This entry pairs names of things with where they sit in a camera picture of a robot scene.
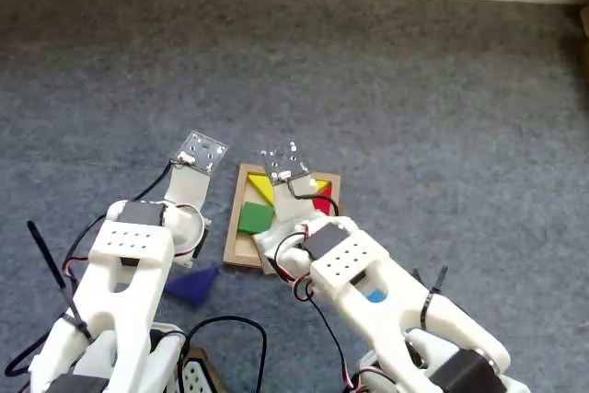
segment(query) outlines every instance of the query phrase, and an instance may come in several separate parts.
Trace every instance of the red puzzle piece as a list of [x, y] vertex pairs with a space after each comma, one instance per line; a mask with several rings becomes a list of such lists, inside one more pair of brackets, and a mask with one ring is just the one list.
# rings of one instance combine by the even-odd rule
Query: red puzzle piece
[[[325, 195], [326, 197], [331, 196], [331, 186], [325, 188], [319, 195]], [[331, 209], [331, 203], [327, 200], [323, 200], [322, 198], [314, 198], [313, 199], [313, 207], [320, 210], [323, 214], [329, 215], [329, 210]]]

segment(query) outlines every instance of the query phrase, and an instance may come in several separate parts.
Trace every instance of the green puzzle piece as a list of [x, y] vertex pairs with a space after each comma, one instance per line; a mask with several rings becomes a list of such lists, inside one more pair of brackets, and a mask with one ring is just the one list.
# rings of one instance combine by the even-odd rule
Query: green puzzle piece
[[237, 230], [251, 235], [265, 232], [270, 229], [273, 219], [274, 208], [272, 206], [246, 202], [241, 208]]

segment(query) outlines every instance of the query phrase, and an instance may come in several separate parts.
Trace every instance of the yellow puzzle piece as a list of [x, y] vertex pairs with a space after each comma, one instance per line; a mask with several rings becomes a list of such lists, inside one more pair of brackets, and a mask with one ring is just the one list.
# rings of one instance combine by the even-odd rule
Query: yellow puzzle piece
[[[248, 180], [271, 205], [274, 205], [274, 189], [268, 177], [259, 174], [248, 174]], [[328, 181], [318, 179], [317, 193], [323, 191], [328, 185]]]

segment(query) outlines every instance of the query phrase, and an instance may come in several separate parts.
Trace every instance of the metal bracket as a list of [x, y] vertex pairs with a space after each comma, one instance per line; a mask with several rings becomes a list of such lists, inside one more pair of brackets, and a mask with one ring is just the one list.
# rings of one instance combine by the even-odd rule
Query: metal bracket
[[176, 159], [208, 176], [221, 161], [227, 151], [227, 145], [213, 138], [192, 131], [176, 153]]
[[294, 141], [271, 151], [260, 151], [260, 155], [263, 157], [264, 169], [272, 186], [287, 179], [298, 179], [309, 174], [306, 161]]

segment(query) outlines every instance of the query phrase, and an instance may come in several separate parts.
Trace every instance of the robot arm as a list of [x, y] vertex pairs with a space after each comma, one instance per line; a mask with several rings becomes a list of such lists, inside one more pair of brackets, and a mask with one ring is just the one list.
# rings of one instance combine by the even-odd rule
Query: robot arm
[[166, 388], [184, 339], [170, 334], [152, 351], [150, 330], [179, 330], [154, 324], [154, 316], [172, 261], [190, 267], [200, 249], [210, 223], [200, 208], [225, 150], [224, 144], [192, 133], [172, 160], [163, 202], [124, 201], [109, 208], [74, 295], [93, 341], [58, 319], [30, 364], [31, 393]]
[[[308, 186], [308, 169], [301, 164], [301, 170], [292, 158], [289, 162], [288, 155], [276, 161], [281, 151], [271, 152], [266, 170], [275, 201], [280, 195], [281, 213], [288, 214], [296, 199], [281, 190], [288, 180], [306, 181]], [[290, 227], [280, 232], [281, 237], [276, 228], [263, 234], [265, 258], [280, 274], [308, 275], [313, 292], [328, 299], [371, 345], [372, 362], [394, 381], [366, 373], [363, 382], [377, 379], [371, 384], [374, 392], [529, 392], [502, 374], [511, 360], [497, 339], [445, 296], [432, 294], [353, 220], [299, 216]], [[285, 234], [292, 236], [283, 241]], [[411, 359], [410, 340], [420, 344], [427, 366]]]

